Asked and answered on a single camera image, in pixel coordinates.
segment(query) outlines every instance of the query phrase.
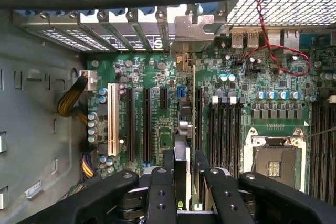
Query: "green circuit board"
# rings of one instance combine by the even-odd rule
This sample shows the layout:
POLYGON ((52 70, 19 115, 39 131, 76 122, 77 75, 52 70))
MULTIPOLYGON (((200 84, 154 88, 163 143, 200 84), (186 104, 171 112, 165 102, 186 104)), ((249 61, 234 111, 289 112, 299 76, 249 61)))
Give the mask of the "green circuit board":
MULTIPOLYGON (((230 103, 230 97, 236 97, 237 102, 243 98, 239 104, 241 108, 239 126, 233 126, 233 131, 238 136, 239 150, 236 150, 238 157, 237 172, 243 172, 244 164, 244 145, 248 131, 254 127, 259 135, 267 136, 291 136, 297 128, 302 130, 304 135, 310 134, 311 124, 311 102, 310 97, 318 97, 321 88, 334 89, 334 83, 331 80, 322 80, 320 75, 335 68, 333 48, 305 45, 302 43, 300 48, 303 52, 309 54, 312 62, 319 61, 321 65, 313 65, 310 73, 305 77, 293 77, 284 73, 275 73, 272 68, 273 62, 268 57, 268 52, 263 51, 254 54, 254 57, 260 61, 257 68, 261 71, 253 72, 248 69, 248 64, 237 66, 235 62, 240 59, 250 49, 209 49, 201 54, 194 54, 195 64, 195 88, 200 90, 202 117, 200 127, 201 149, 210 158, 211 147, 209 145, 210 129, 209 115, 212 108, 213 96, 230 103), (233 81, 222 81, 221 75, 233 74, 233 81), (274 92, 276 95, 280 92, 286 93, 285 99, 274 99, 267 97, 260 98, 259 92, 265 95, 268 92, 274 92), (297 99, 291 99, 290 93, 298 92, 297 99)), ((304 60, 288 62, 286 57, 281 59, 284 66, 294 72, 305 72, 307 65, 304 60)), ((173 147, 172 137, 178 130, 178 102, 179 88, 182 87, 185 95, 189 95, 190 78, 192 73, 178 72, 176 67, 176 57, 170 54, 93 54, 87 57, 88 70, 94 70, 98 75, 98 89, 106 88, 108 83, 125 84, 127 87, 135 90, 135 120, 136 120, 136 160, 128 161, 127 152, 124 144, 120 144, 120 154, 114 157, 112 168, 105 163, 98 162, 98 168, 102 177, 121 169, 132 169, 142 174, 146 167, 152 165, 161 165, 163 150, 173 147), (151 127, 152 127, 152 160, 143 162, 143 88, 150 88, 151 94, 151 127), (160 108, 160 88, 167 89, 168 106, 166 109, 160 108)), ((88 111, 99 111, 99 95, 97 93, 88 93, 88 111)), ((120 96, 120 139, 126 134, 125 99, 120 96)), ((218 139, 218 127, 214 138, 218 139)), ((96 134, 102 138, 99 144, 107 142, 107 120, 98 122, 96 134)), ((302 152, 305 152, 305 187, 308 187, 309 174, 309 140, 306 142, 306 148, 300 150, 296 156, 293 165, 295 169, 295 187, 300 188, 302 152)))

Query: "screw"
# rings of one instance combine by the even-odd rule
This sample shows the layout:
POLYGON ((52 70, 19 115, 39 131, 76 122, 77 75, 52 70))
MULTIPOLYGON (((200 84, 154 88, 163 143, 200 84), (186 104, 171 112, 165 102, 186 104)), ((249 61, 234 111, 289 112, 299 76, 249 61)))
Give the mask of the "screw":
POLYGON ((76 12, 71 12, 69 14, 69 17, 72 18, 72 19, 75 19, 75 18, 77 18, 77 13, 76 12))
POLYGON ((125 173, 123 177, 124 178, 131 178, 131 177, 133 177, 133 175, 130 174, 130 173, 125 173))
POLYGON ((103 18, 105 18, 106 17, 106 13, 102 10, 102 11, 100 11, 99 13, 97 13, 97 18, 101 18, 101 19, 103 19, 103 18))
POLYGON ((159 170, 157 170, 158 173, 165 173, 167 170, 166 169, 163 169, 163 168, 160 168, 159 170))
POLYGON ((218 170, 215 169, 215 168, 212 168, 212 169, 210 169, 210 172, 213 173, 213 174, 217 174, 217 173, 218 173, 218 170))
POLYGON ((253 174, 250 174, 250 173, 246 174, 246 177, 247 177, 248 179, 251 179, 251 180, 253 180, 253 179, 256 178, 256 176, 254 176, 253 174))
POLYGON ((43 19, 48 18, 48 14, 47 13, 41 13, 41 18, 43 18, 43 19))

